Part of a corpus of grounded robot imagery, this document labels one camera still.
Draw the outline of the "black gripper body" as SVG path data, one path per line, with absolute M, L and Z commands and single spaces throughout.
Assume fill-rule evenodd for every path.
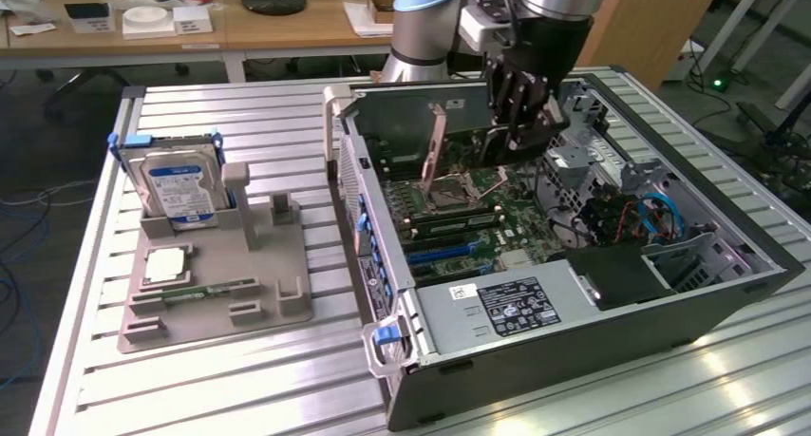
M 518 42 L 502 50 L 504 65 L 545 79 L 549 84 L 558 84 L 574 66 L 592 25 L 592 18 L 518 19 Z

